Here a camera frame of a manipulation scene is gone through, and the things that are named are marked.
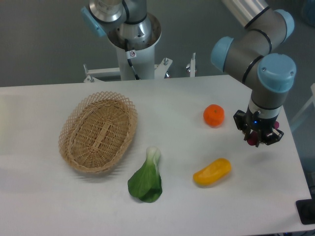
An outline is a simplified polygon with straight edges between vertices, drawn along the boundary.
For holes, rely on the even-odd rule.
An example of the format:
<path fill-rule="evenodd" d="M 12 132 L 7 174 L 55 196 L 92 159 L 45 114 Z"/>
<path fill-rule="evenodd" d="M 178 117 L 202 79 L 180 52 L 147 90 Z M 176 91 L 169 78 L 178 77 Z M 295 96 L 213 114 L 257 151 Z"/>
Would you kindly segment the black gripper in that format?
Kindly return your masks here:
<path fill-rule="evenodd" d="M 252 113 L 250 109 L 247 109 L 246 113 L 238 110 L 233 118 L 237 129 L 244 134 L 244 141 L 249 139 L 252 131 L 257 133 L 256 147 L 261 143 L 265 145 L 277 143 L 284 135 L 281 130 L 274 127 L 277 117 L 261 118 L 258 111 Z"/>

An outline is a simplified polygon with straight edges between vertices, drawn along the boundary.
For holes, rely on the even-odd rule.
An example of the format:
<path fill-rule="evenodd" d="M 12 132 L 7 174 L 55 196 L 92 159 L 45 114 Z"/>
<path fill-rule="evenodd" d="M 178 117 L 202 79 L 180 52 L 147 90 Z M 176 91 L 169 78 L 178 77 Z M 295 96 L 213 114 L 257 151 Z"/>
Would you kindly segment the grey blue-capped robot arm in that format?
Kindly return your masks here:
<path fill-rule="evenodd" d="M 291 89 L 296 64 L 274 53 L 294 30 L 292 16 L 272 10 L 263 0 L 226 0 L 224 5 L 246 30 L 239 39 L 221 38 L 211 52 L 211 63 L 252 90 L 246 111 L 234 121 L 245 140 L 271 145 L 283 132 L 276 119 Z M 157 18 L 144 0 L 92 0 L 81 9 L 86 25 L 98 37 L 107 36 L 116 48 L 122 80 L 163 79 L 171 64 L 164 59 L 155 66 L 155 45 L 161 36 Z"/>

